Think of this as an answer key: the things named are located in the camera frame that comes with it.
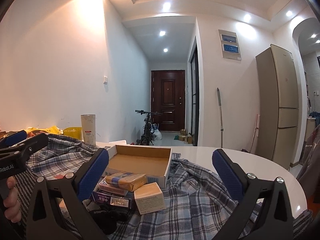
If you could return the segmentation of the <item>person's left hand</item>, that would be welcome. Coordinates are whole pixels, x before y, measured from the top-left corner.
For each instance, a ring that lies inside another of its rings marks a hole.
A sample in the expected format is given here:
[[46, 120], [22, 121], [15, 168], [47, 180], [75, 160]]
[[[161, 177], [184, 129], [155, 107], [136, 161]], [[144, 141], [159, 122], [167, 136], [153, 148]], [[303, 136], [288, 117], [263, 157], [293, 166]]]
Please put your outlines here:
[[18, 201], [18, 191], [16, 189], [16, 181], [14, 177], [7, 179], [7, 187], [9, 194], [5, 200], [3, 200], [4, 206], [7, 208], [4, 212], [6, 219], [12, 223], [18, 223], [21, 220], [20, 202]]

